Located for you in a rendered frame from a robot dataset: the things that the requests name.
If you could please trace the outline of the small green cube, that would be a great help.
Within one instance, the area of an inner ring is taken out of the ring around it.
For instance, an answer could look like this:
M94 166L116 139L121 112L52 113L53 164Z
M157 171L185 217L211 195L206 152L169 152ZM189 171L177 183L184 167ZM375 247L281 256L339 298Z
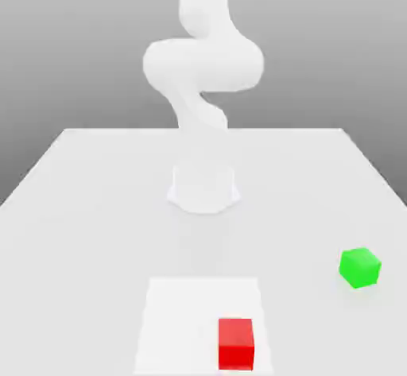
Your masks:
M375 285L382 262L366 247L344 250L340 257L339 274L353 288Z

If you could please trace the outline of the small red cube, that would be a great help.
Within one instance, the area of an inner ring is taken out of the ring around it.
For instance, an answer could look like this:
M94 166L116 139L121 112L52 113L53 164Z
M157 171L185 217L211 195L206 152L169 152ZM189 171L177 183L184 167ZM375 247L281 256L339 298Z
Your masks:
M218 367L220 370L254 368L254 330L249 318L220 318L218 321Z

